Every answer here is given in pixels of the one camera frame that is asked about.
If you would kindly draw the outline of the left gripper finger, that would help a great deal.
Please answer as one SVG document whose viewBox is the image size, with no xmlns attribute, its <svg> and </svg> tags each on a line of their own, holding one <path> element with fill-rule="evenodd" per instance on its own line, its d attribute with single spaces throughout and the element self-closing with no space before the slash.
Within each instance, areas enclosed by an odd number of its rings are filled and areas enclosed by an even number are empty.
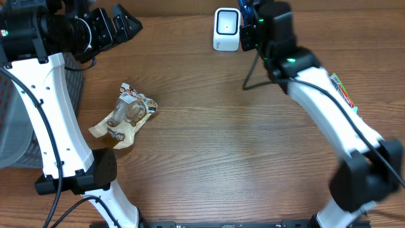
<svg viewBox="0 0 405 228">
<path fill-rule="evenodd" d="M 116 38 L 118 43 L 127 42 L 129 38 L 127 19 L 123 15 L 115 16 L 114 24 L 116 27 Z"/>
<path fill-rule="evenodd" d="M 112 12 L 114 17 L 123 15 L 127 19 L 129 35 L 137 35 L 143 29 L 142 23 L 132 16 L 121 4 L 113 6 Z"/>
</svg>

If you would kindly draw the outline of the blue cookie packet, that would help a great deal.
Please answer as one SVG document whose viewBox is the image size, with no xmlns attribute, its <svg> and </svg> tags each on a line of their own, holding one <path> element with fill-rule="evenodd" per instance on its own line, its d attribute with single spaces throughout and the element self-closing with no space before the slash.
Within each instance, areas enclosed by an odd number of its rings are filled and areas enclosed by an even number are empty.
<svg viewBox="0 0 405 228">
<path fill-rule="evenodd" d="M 242 14 L 243 26 L 253 21 L 252 0 L 238 0 L 239 9 Z"/>
</svg>

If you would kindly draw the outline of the beige brown snack pouch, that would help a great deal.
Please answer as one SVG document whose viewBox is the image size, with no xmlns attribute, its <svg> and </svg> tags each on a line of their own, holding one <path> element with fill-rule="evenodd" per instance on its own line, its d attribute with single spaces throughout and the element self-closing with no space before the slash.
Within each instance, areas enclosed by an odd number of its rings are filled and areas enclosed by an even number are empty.
<svg viewBox="0 0 405 228">
<path fill-rule="evenodd" d="M 133 145 L 136 133 L 157 109 L 155 100 L 123 83 L 115 109 L 98 124 L 89 128 L 89 132 L 109 148 L 128 148 Z"/>
</svg>

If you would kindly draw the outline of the green candy bag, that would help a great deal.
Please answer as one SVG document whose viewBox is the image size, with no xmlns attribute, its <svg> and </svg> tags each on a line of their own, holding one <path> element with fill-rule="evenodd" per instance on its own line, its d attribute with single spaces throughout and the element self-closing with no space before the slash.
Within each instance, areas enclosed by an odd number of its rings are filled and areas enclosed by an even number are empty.
<svg viewBox="0 0 405 228">
<path fill-rule="evenodd" d="M 338 78 L 336 73 L 331 74 L 330 81 L 335 87 L 335 90 L 340 94 L 340 96 L 344 99 L 344 101 L 352 108 L 355 109 L 355 105 L 352 102 L 351 98 L 349 97 L 342 81 Z"/>
</svg>

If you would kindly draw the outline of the mint green snack packet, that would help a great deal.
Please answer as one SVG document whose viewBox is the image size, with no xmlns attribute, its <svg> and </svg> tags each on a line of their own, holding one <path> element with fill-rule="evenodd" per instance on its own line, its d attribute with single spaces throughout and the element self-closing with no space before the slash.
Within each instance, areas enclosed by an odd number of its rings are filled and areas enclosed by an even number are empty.
<svg viewBox="0 0 405 228">
<path fill-rule="evenodd" d="M 358 107 L 357 107 L 357 106 L 354 106 L 354 107 L 352 108 L 352 110 L 355 112 L 355 114 L 357 114 L 357 116 L 358 116 L 360 119 L 363 118 L 361 115 L 359 115 L 359 113 L 358 113 Z"/>
</svg>

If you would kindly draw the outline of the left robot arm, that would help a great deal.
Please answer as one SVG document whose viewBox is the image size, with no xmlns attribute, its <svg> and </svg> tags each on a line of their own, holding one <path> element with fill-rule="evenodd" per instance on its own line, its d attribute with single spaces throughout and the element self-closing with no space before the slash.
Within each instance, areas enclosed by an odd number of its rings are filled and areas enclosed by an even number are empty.
<svg viewBox="0 0 405 228">
<path fill-rule="evenodd" d="M 141 22 L 122 5 L 109 17 L 88 1 L 6 1 L 1 8 L 1 74 L 23 100 L 42 156 L 40 195 L 63 191 L 90 201 L 108 227 L 138 227 L 140 213 L 116 176 L 112 149 L 90 149 L 69 97 L 64 55 L 96 63 L 96 56 L 133 39 Z"/>
</svg>

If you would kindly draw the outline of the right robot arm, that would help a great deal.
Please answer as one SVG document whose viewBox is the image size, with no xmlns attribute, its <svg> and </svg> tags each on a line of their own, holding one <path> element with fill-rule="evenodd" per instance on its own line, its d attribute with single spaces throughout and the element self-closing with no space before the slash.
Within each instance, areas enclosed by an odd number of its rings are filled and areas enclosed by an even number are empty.
<svg viewBox="0 0 405 228">
<path fill-rule="evenodd" d="M 240 1 L 244 51 L 255 49 L 269 83 L 301 105 L 333 147 L 339 167 L 329 183 L 331 200 L 309 227 L 353 227 L 360 216 L 404 185 L 404 148 L 369 127 L 343 97 L 339 80 L 320 60 L 297 45 L 290 4 Z"/>
</svg>

